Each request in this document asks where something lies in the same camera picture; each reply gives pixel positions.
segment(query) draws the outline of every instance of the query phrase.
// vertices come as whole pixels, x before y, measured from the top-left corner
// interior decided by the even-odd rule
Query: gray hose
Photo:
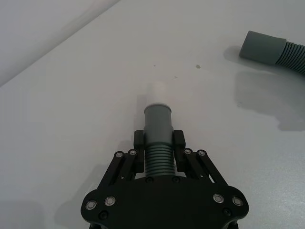
[[[305,74],[305,46],[287,42],[283,38],[249,31],[239,56]]]
[[[146,176],[175,175],[171,109],[164,104],[153,104],[144,113]]]

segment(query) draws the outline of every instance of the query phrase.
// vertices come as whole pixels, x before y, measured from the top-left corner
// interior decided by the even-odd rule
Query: black metal plate
[[[224,197],[223,203],[213,200],[216,193]],[[116,199],[113,206],[104,204],[109,196]],[[236,206],[233,197],[244,204]],[[85,208],[89,200],[97,202],[92,210]],[[108,229],[226,229],[248,211],[245,197],[234,187],[173,176],[145,177],[98,188],[85,197],[81,207],[86,221]],[[101,219],[101,212],[108,213],[106,219]]]

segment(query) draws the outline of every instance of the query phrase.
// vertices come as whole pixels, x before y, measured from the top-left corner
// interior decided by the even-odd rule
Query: white wall
[[[0,86],[119,0],[0,0]]]

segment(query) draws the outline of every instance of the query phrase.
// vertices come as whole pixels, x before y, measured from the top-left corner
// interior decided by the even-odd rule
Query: white tip
[[[156,81],[148,84],[146,96],[146,106],[150,106],[152,104],[165,104],[168,106],[166,85],[163,82]]]

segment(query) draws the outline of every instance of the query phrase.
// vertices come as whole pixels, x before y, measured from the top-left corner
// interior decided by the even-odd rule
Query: ribbed tube section
[[[305,46],[286,42],[283,53],[276,64],[305,74]]]
[[[147,177],[175,175],[172,148],[166,145],[147,147],[145,150],[145,173]]]

